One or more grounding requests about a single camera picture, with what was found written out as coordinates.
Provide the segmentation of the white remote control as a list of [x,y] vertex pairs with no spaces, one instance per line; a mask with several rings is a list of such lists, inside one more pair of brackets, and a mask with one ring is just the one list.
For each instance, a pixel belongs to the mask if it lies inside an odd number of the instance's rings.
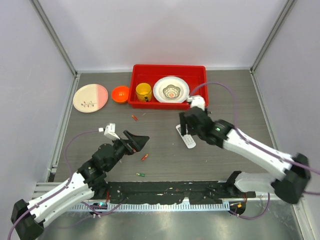
[[187,147],[188,149],[193,149],[193,148],[196,146],[196,142],[194,141],[194,139],[192,138],[192,136],[191,136],[190,134],[182,135],[181,125],[180,125],[180,124],[178,124],[175,128],[176,128],[178,134],[180,135],[182,141],[183,141],[184,144],[186,145],[186,147]]

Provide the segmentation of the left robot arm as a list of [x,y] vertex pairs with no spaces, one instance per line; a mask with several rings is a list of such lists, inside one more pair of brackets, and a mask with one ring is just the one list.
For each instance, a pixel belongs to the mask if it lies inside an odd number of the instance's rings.
[[22,240],[35,240],[55,219],[73,206],[92,197],[102,199],[107,192],[106,173],[123,156],[140,152],[150,139],[149,136],[134,135],[127,130],[123,133],[125,139],[114,132],[107,134],[112,143],[100,145],[88,161],[57,187],[29,202],[23,199],[17,201],[13,206],[12,227],[7,238],[10,239],[12,233],[16,232]]

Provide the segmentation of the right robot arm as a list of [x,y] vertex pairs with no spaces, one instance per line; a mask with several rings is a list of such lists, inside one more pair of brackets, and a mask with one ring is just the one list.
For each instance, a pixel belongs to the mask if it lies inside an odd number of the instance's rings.
[[299,202],[311,180],[309,160],[305,155],[292,156],[277,151],[245,135],[228,121],[213,121],[199,107],[180,112],[179,120],[182,135],[197,135],[207,144],[234,152],[267,171],[234,171],[225,186],[230,197],[236,198],[245,192],[265,192],[275,194],[289,204]]

